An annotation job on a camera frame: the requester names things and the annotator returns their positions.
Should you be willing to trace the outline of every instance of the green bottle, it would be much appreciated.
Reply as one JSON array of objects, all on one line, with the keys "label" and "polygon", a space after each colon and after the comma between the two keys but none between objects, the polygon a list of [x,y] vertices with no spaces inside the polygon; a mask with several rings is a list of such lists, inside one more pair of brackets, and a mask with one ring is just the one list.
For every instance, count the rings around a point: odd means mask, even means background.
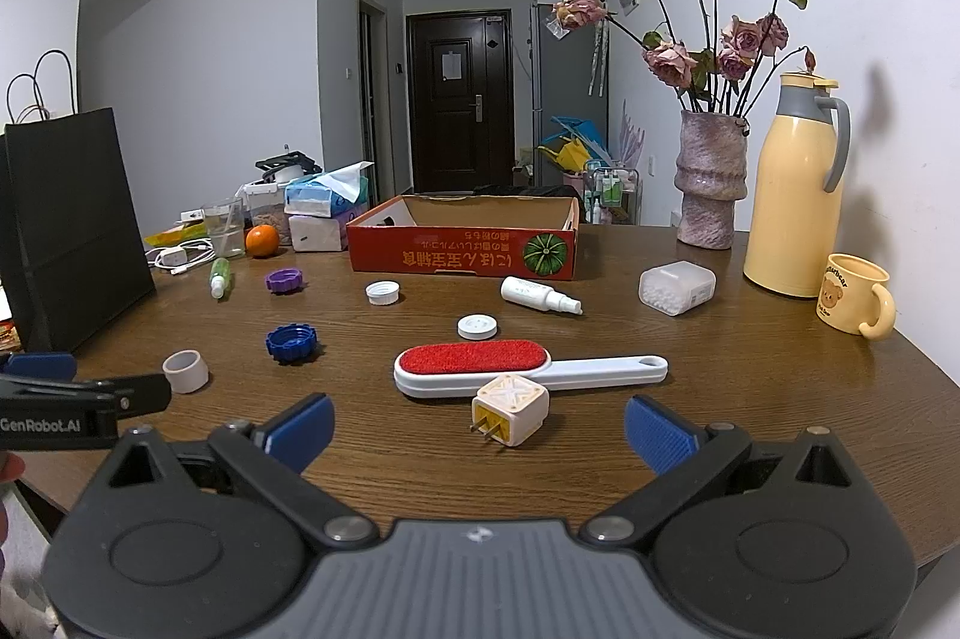
[{"label": "green bottle", "polygon": [[230,263],[223,257],[218,257],[210,268],[210,294],[218,301],[224,297],[230,286]]}]

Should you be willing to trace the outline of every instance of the orange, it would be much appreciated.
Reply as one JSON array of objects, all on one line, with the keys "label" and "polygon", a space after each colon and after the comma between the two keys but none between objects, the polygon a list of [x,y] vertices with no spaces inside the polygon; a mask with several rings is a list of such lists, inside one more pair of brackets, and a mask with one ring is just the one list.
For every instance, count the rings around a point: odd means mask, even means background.
[{"label": "orange", "polygon": [[247,233],[247,252],[252,257],[270,257],[280,249],[280,233],[271,225],[257,225]]}]

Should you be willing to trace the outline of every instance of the red cardboard box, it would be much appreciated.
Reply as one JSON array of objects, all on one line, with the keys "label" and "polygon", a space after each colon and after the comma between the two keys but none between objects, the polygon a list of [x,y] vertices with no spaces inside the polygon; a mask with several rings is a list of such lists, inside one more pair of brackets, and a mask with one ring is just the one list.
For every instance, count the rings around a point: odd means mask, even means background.
[{"label": "red cardboard box", "polygon": [[568,197],[400,195],[347,224],[355,271],[573,278],[580,208]]}]

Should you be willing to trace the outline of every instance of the door handle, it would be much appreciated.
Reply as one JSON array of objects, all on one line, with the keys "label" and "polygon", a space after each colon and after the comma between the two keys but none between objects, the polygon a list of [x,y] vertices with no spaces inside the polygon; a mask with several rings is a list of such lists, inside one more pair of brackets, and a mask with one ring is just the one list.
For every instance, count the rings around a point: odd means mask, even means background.
[{"label": "door handle", "polygon": [[470,104],[470,108],[476,110],[477,124],[483,124],[483,95],[478,94],[476,96],[477,101]]}]

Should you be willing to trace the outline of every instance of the refrigerator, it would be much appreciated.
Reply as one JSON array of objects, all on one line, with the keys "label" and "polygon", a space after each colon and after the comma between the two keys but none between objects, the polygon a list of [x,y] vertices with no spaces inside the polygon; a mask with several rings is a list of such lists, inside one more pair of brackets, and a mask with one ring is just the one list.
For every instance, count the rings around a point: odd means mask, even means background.
[{"label": "refrigerator", "polygon": [[593,64],[594,27],[592,24],[572,30],[561,40],[545,26],[553,16],[553,3],[538,0],[530,11],[530,40],[533,48],[533,139],[534,185],[550,187],[563,183],[563,172],[546,159],[536,147],[563,128],[550,121],[552,116],[590,119],[608,147],[607,84],[600,79],[589,94]]}]

